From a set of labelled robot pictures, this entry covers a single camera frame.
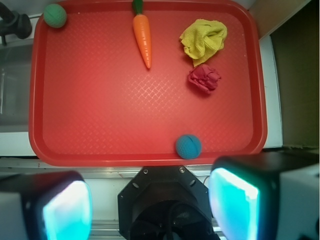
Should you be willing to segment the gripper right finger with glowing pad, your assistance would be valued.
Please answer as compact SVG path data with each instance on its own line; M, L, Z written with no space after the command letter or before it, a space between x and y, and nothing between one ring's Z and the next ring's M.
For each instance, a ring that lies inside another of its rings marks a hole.
M317 240L319 155L270 151L219 157L211 167L208 198L228 240Z

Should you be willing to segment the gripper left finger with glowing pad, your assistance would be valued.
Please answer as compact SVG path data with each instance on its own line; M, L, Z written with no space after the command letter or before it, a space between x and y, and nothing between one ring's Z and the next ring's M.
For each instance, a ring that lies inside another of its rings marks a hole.
M76 171L0 178L2 240L87 240L92 220L91 190Z

